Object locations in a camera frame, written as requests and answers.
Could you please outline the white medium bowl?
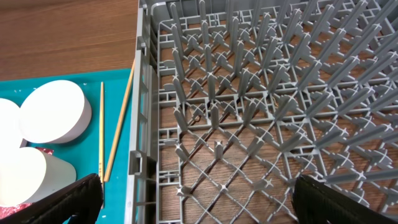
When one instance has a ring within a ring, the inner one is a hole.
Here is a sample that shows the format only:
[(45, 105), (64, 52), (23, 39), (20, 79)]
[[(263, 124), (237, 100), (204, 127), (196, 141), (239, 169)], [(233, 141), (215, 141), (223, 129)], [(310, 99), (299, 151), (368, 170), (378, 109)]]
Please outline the white medium bowl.
[(19, 129), (29, 142), (61, 144), (83, 134), (92, 117), (83, 90), (69, 80), (55, 80), (35, 89), (22, 103)]

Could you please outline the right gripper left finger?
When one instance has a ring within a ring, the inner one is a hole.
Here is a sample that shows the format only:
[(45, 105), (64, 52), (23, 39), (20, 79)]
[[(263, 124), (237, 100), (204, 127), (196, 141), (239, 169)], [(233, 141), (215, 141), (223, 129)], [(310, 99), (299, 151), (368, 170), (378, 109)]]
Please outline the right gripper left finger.
[(103, 189), (100, 177), (92, 173), (3, 218), (1, 223), (95, 223), (102, 204)]

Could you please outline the white cup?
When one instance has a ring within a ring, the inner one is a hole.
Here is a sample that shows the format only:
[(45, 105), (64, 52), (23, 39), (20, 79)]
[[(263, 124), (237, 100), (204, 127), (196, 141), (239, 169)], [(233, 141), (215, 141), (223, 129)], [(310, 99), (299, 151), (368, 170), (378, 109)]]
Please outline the white cup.
[(33, 147), (1, 151), (1, 206), (34, 203), (76, 181), (68, 162)]

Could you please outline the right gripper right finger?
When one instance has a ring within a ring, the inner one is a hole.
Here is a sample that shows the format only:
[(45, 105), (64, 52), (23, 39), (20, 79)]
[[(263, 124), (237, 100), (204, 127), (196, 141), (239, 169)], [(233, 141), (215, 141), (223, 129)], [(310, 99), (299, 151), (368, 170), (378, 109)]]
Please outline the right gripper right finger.
[(292, 205), (299, 223), (395, 223), (308, 175), (301, 175), (294, 186)]

